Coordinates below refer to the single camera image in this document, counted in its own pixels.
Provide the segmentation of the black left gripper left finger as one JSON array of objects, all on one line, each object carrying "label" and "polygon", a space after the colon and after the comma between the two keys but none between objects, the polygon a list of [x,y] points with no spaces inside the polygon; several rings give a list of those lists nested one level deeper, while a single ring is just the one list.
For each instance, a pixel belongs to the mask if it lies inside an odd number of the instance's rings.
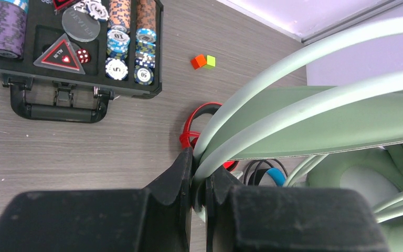
[{"label": "black left gripper left finger", "polygon": [[141,189],[30,191],[0,216],[0,251],[189,251],[192,149]]}]

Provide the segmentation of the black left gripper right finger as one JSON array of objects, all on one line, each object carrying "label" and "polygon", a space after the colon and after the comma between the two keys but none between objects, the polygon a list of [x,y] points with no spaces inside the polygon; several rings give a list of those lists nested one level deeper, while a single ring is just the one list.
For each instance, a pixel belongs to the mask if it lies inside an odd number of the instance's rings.
[{"label": "black left gripper right finger", "polygon": [[208,251],[389,251],[356,191],[246,186],[225,169],[205,185]]}]

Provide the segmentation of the black blue headphones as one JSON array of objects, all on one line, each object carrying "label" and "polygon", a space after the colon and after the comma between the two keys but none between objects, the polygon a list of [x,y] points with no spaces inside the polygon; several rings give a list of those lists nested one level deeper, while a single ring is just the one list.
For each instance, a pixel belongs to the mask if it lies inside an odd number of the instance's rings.
[{"label": "black blue headphones", "polygon": [[258,186],[265,175],[278,187],[282,187],[288,178],[285,166],[278,159],[253,160],[244,171],[243,183],[247,186]]}]

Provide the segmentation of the mint green headphones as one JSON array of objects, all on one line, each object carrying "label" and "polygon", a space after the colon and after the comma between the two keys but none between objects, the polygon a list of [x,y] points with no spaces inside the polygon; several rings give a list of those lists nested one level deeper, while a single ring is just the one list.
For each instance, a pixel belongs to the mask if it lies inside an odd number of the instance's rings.
[{"label": "mint green headphones", "polygon": [[[335,51],[401,34],[403,17],[342,31],[285,57],[228,99],[193,154],[193,208],[205,224],[205,182],[217,169],[244,185],[248,163],[278,159],[288,172],[282,187],[356,191],[389,251],[403,251],[403,71],[343,86],[270,89]],[[258,186],[278,187],[267,175]]]}]

